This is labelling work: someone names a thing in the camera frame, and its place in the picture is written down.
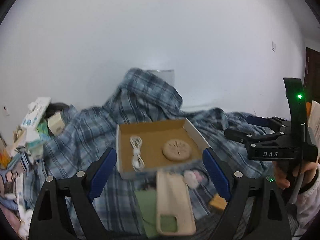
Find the person's right hand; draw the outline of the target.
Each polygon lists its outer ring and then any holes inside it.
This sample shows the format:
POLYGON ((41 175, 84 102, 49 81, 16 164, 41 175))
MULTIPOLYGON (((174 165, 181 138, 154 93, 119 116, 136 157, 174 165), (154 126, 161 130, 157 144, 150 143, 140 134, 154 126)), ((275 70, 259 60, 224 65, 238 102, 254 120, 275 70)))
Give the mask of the person's right hand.
MULTIPOLYGON (((293 170, 292 175, 294 177, 299 177, 300 175, 302 175, 302 186, 305 186, 313 180, 313 178, 316 175, 317 168, 317 163, 303 161, 302 166, 296 167, 293 170)), ((280 168, 279 164, 275 161, 273 162, 273 170, 277 186, 282 190, 289 188, 290 182, 287 180, 287 174, 280 168)))

